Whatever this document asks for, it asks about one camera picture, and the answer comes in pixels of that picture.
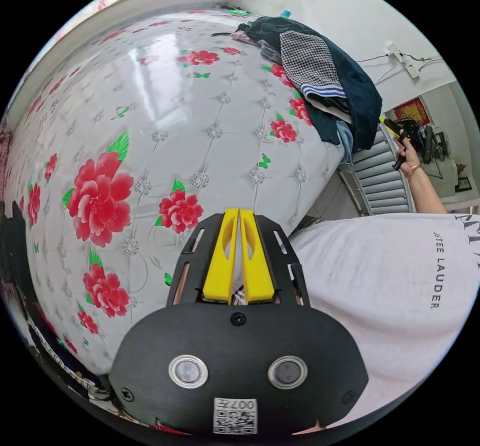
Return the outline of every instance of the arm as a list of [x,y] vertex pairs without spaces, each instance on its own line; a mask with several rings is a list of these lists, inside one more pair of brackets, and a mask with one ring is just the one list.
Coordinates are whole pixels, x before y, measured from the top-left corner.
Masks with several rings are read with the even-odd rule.
[[403,144],[401,144],[396,137],[393,139],[400,148],[396,152],[397,157],[405,157],[405,161],[401,165],[401,171],[408,180],[417,212],[446,215],[447,210],[435,192],[429,177],[420,168],[419,157],[410,141],[405,138]]

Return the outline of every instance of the sticker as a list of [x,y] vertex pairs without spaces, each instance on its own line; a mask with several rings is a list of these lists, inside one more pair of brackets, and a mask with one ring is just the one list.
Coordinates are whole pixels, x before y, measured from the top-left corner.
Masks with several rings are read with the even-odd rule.
[[213,433],[257,434],[257,400],[216,397],[213,403]]

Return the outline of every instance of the pile of clothes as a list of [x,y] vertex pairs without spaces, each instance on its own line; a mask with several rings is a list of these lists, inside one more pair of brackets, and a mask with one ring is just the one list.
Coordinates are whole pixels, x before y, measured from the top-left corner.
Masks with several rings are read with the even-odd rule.
[[327,37],[281,16],[240,24],[231,36],[283,66],[322,141],[345,147],[343,163],[373,146],[382,98],[360,65]]

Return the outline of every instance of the picture frame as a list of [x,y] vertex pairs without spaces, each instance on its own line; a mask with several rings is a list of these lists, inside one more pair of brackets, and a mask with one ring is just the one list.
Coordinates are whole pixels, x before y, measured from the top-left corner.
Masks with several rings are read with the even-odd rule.
[[472,189],[472,185],[470,184],[470,180],[467,177],[459,177],[458,184],[455,186],[455,192],[460,193],[462,191],[470,191]]
[[427,108],[419,97],[394,107],[393,113],[398,120],[410,118],[416,121],[419,126],[425,127],[426,125],[432,124]]

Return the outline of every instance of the mattress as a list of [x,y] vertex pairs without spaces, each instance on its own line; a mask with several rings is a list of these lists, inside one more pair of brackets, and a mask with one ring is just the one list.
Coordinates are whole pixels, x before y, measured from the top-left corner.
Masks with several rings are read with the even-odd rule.
[[20,205],[39,302],[94,374],[165,305],[199,220],[244,208],[288,235],[342,160],[281,66],[211,36],[243,21],[193,10],[117,24],[45,78],[15,131],[6,214]]

